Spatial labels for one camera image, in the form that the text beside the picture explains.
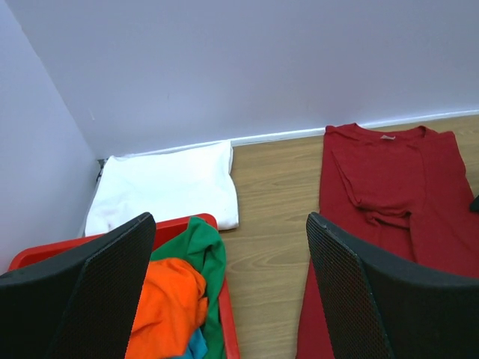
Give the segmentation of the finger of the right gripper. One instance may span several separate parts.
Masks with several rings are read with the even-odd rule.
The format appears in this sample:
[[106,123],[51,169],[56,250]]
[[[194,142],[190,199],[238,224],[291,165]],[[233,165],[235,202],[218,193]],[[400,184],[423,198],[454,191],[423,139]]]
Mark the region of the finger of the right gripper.
[[469,205],[469,210],[471,212],[479,213],[479,196],[477,196]]

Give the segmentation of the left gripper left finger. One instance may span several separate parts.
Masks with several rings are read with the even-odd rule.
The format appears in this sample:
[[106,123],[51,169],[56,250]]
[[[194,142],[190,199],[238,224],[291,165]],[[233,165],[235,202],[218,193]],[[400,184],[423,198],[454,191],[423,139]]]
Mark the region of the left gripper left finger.
[[124,358],[155,239],[153,216],[1,276],[2,358]]

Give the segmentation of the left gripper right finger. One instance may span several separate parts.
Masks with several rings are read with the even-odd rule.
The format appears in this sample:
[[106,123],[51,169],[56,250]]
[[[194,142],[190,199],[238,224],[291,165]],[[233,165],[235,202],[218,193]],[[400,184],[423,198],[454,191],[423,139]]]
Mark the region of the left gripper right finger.
[[308,247],[336,358],[477,358],[478,280],[400,258],[312,212]]

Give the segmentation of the dark red t shirt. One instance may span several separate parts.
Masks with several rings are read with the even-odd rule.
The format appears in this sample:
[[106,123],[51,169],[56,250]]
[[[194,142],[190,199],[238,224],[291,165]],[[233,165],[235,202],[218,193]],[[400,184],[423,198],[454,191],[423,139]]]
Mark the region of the dark red t shirt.
[[[478,214],[452,132],[424,126],[375,132],[328,126],[318,214],[405,260],[478,280]],[[299,320],[298,358],[336,358],[312,260]]]

